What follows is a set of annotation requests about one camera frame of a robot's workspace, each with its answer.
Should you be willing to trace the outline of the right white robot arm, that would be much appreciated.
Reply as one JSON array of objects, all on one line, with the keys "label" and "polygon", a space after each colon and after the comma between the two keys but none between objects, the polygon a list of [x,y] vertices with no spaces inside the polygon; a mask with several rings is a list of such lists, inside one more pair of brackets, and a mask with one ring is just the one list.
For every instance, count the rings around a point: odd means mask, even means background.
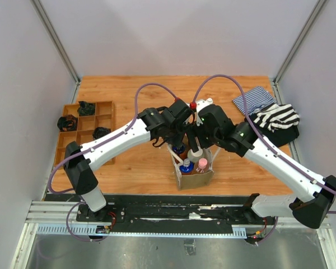
[{"label": "right white robot arm", "polygon": [[212,145],[250,160],[283,182],[292,195],[253,194],[242,211],[248,224],[262,217],[294,217],[308,228],[317,229],[336,197],[336,177],[324,177],[282,152],[268,138],[254,131],[248,122],[233,124],[223,109],[201,100],[190,103],[196,115],[193,137],[207,149]]}]

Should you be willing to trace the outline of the wooden compartment tray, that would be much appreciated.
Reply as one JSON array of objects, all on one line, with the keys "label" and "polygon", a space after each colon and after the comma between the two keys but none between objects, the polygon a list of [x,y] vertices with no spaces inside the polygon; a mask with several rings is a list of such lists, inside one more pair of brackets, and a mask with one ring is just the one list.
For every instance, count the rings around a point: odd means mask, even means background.
[{"label": "wooden compartment tray", "polygon": [[79,145],[94,141],[93,133],[98,127],[115,130],[115,104],[112,101],[100,101],[94,103],[95,113],[92,115],[80,116],[78,112],[79,103],[67,104],[63,107],[62,116],[71,115],[75,117],[72,131],[59,131],[54,166],[57,166],[65,159],[66,146],[76,141]]}]

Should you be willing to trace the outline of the green bottle white cap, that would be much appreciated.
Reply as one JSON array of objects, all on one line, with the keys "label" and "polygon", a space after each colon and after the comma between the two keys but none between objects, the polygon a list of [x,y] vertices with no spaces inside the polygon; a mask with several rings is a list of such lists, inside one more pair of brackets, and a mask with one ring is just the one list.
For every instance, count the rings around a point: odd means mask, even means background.
[{"label": "green bottle white cap", "polygon": [[187,153],[188,159],[193,163],[198,162],[199,159],[201,159],[203,156],[204,156],[204,152],[200,147],[198,148],[198,151],[196,152],[194,152],[193,149],[190,149]]}]

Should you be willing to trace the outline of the pink cap bottle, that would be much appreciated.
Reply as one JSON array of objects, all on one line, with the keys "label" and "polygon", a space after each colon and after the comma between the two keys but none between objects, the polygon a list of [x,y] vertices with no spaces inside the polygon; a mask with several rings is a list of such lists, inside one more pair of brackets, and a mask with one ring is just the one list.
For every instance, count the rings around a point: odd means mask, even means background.
[{"label": "pink cap bottle", "polygon": [[208,169],[208,160],[206,158],[200,158],[195,164],[192,174],[204,174]]}]

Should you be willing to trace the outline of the blue cap bottle back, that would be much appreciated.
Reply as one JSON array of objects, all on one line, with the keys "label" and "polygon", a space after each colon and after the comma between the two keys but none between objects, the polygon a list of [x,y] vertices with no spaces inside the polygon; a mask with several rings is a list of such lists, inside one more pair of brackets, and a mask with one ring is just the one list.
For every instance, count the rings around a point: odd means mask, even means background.
[{"label": "blue cap bottle back", "polygon": [[172,147],[172,150],[174,153],[177,154],[177,156],[179,158],[181,158],[182,160],[186,159],[187,158],[187,155],[188,155],[188,147],[185,143],[182,143],[182,145],[180,147]]}]

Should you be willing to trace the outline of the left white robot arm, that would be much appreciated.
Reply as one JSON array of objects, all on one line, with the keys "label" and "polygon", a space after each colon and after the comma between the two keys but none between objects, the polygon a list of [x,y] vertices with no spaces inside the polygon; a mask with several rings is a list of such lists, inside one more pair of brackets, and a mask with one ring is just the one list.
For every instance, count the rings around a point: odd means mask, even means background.
[{"label": "left white robot arm", "polygon": [[148,141],[161,138],[175,147],[181,146],[188,120],[193,114],[188,104],[177,99],[169,107],[147,108],[136,113],[132,121],[98,140],[82,145],[71,142],[66,147],[65,158],[68,161],[63,169],[95,221],[104,221],[109,208],[94,171],[121,153]]}]

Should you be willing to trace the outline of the blue white striped cloth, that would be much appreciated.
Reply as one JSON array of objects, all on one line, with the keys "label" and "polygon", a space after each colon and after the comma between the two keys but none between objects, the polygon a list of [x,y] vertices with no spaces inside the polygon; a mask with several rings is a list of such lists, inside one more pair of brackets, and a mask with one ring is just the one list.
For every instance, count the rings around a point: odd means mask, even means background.
[{"label": "blue white striped cloth", "polygon": [[257,111],[276,103],[274,97],[261,86],[249,90],[244,93],[244,96],[245,101],[243,100],[242,95],[234,98],[232,101],[243,115],[246,113],[248,115],[254,114]]}]

